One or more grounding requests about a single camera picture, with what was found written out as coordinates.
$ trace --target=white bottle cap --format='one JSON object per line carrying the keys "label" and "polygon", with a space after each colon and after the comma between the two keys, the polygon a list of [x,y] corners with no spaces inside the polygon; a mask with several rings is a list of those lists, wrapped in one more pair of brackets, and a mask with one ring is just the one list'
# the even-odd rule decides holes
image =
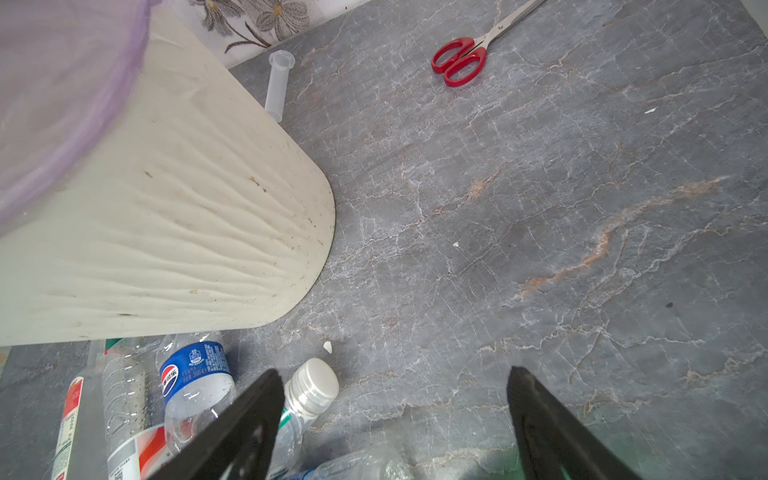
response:
{"label": "white bottle cap", "polygon": [[339,395],[339,380],[327,363],[309,359],[293,374],[285,393],[286,402],[294,412],[314,419]]}

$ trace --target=flower pattern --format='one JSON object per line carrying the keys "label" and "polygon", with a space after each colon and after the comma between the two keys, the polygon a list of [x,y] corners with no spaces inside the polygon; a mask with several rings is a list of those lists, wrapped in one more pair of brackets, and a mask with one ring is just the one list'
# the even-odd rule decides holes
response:
{"label": "flower pattern", "polygon": [[[310,16],[303,2],[284,2],[283,0],[243,0],[247,5],[246,11],[256,22],[260,31],[270,31],[274,28],[278,41],[283,41],[310,26]],[[253,18],[249,6],[253,7],[258,16]]]}
{"label": "flower pattern", "polygon": [[190,5],[199,5],[205,9],[203,26],[208,31],[216,30],[224,37],[233,34],[227,17],[240,17],[243,9],[232,0],[189,0]]}

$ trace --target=green label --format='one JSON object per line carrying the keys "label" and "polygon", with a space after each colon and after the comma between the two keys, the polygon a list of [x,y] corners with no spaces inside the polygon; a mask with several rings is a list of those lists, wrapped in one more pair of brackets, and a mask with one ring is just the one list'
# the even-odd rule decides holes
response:
{"label": "green label", "polygon": [[110,348],[114,346],[115,343],[119,342],[122,339],[106,339],[104,341],[104,351],[106,352]]}
{"label": "green label", "polygon": [[283,407],[283,414],[280,416],[280,426],[277,427],[277,429],[280,430],[288,423],[288,420],[291,420],[291,417],[293,417],[293,414],[289,412],[287,408]]}

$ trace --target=water bottle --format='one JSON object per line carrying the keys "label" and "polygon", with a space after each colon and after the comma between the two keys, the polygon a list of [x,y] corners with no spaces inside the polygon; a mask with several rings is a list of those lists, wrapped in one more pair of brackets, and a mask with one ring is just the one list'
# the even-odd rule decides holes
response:
{"label": "water bottle", "polygon": [[147,414],[148,373],[138,358],[143,348],[147,346],[134,345],[124,339],[107,354],[102,391],[109,454],[150,426]]}
{"label": "water bottle", "polygon": [[379,446],[350,453],[284,480],[412,480],[410,468],[394,449]]}
{"label": "water bottle", "polygon": [[155,356],[165,440],[175,455],[237,397],[219,332],[166,335]]}
{"label": "water bottle", "polygon": [[285,385],[286,404],[272,450],[269,480],[282,478],[299,460],[301,442],[318,415],[339,395],[339,380],[321,359],[309,359]]}
{"label": "water bottle", "polygon": [[92,340],[88,364],[69,384],[51,480],[107,477],[101,401],[103,371],[104,340]]}
{"label": "water bottle", "polygon": [[124,338],[107,353],[101,389],[108,474],[93,478],[143,480],[170,458],[160,386],[150,381],[161,339]]}

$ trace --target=red and white label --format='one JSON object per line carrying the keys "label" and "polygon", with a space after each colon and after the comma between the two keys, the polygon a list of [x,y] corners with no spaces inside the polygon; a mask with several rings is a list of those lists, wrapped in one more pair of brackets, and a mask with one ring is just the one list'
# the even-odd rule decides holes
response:
{"label": "red and white label", "polygon": [[67,478],[74,428],[78,424],[78,412],[80,412],[83,381],[83,377],[76,376],[69,384],[67,398],[64,401],[64,413],[61,415],[61,424],[58,427],[58,441],[56,442],[56,456],[53,458],[51,480],[66,480]]}
{"label": "red and white label", "polygon": [[169,459],[165,428],[156,425],[137,433],[109,455],[109,480],[145,480]]}
{"label": "red and white label", "polygon": [[175,365],[169,365],[163,369],[160,375],[160,383],[163,387],[163,397],[168,396],[170,391],[176,385],[176,380],[179,378],[179,367]]}

